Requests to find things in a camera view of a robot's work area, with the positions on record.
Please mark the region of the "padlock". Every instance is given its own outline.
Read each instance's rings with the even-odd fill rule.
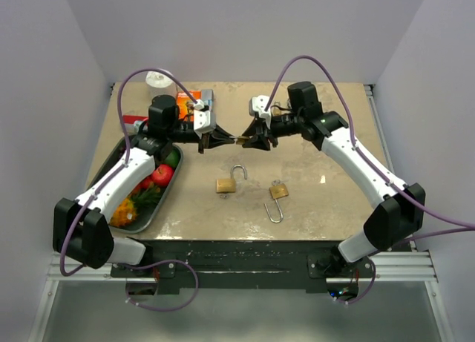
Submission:
[[[269,216],[269,219],[273,223],[282,222],[282,220],[284,219],[284,214],[282,213],[281,206],[279,205],[278,199],[289,196],[289,191],[287,190],[287,187],[285,186],[285,184],[282,184],[280,180],[276,180],[272,182],[272,186],[269,188],[269,191],[272,196],[272,199],[274,199],[275,204],[277,205],[280,217],[278,220],[274,220],[272,216],[270,215],[267,204],[264,203],[264,207],[266,208],[266,211],[267,211],[267,216]]]
[[[241,168],[244,171],[244,179],[247,180],[247,170],[242,165],[235,165],[231,168],[231,177],[228,179],[216,180],[216,192],[218,194],[228,194],[230,192],[236,192],[236,180],[233,177],[233,172],[236,168]]]

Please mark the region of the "wall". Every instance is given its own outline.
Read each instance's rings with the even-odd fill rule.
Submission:
[[[420,182],[427,206],[475,222],[473,0],[424,0],[376,84],[397,174]],[[425,216],[424,231],[450,228]],[[429,248],[458,341],[473,341],[475,234],[421,241]]]
[[[272,81],[302,53],[374,83],[422,0],[68,0],[110,80],[156,65],[184,80]],[[287,79],[323,80],[311,64]]]
[[[79,193],[107,86],[66,0],[0,0],[0,340],[26,341],[53,207]]]

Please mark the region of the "white cylinder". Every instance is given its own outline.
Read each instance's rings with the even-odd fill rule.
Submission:
[[[147,72],[145,82],[148,86],[150,99],[159,95],[177,96],[177,85],[169,77],[162,75],[161,73],[156,73],[155,71]]]

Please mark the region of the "pineapple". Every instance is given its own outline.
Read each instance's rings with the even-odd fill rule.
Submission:
[[[110,225],[114,227],[123,227],[135,221],[137,218],[137,209],[134,201],[128,197],[117,207],[111,218]]]

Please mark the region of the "table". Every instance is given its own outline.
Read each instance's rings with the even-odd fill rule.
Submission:
[[[122,137],[117,118],[116,83],[99,138],[88,184]],[[286,103],[286,87],[279,87],[276,101]],[[315,84],[324,110],[344,110],[330,84]],[[249,99],[269,95],[273,84],[265,82],[187,82],[189,90],[212,88],[217,123],[240,135],[252,118]],[[356,135],[376,158],[385,163],[383,150],[367,101],[364,86],[339,84],[353,115]],[[130,82],[123,92],[124,114],[147,115],[151,100],[144,82]],[[179,144],[184,162],[166,202],[139,239],[197,240],[343,240],[361,229],[372,209],[358,186],[330,158],[300,136],[279,139],[270,152],[225,145],[197,152],[197,145]],[[217,178],[229,177],[233,165],[244,165],[248,180],[235,172],[237,192],[228,199],[215,193]],[[277,208],[270,196],[272,181],[284,182],[289,196],[279,200],[284,220],[272,223]],[[116,237],[124,234],[114,232]]]

